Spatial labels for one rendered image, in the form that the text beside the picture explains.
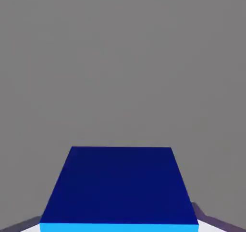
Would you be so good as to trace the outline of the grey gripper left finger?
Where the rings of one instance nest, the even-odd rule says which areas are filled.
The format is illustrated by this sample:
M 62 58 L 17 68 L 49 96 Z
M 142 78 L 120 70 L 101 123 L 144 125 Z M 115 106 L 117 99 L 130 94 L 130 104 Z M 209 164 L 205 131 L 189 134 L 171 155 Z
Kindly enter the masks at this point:
M 10 227 L 1 229 L 0 232 L 21 232 L 23 230 L 29 229 L 33 226 L 36 226 L 39 224 L 41 219 L 41 216 L 35 216 L 31 219 L 25 220 L 23 222 L 14 224 Z

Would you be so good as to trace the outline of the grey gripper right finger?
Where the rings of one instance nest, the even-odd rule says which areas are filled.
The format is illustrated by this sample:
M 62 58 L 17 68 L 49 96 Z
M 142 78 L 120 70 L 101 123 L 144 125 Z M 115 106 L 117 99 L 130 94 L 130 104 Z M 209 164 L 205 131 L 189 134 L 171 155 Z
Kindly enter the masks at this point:
M 238 226 L 229 224 L 217 218 L 206 215 L 202 211 L 202 209 L 198 206 L 198 204 L 195 202 L 192 202 L 192 206 L 193 206 L 197 219 L 199 221 L 202 221 L 205 224 L 208 224 L 210 226 L 213 226 L 217 229 L 220 229 L 226 232 L 246 232 L 246 229 L 240 228 Z

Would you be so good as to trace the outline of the small blue cube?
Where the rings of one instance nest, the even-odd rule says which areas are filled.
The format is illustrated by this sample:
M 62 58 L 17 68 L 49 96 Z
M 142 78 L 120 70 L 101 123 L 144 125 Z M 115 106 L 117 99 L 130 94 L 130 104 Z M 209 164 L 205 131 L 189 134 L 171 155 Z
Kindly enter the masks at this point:
M 198 232 L 169 147 L 72 147 L 40 232 Z

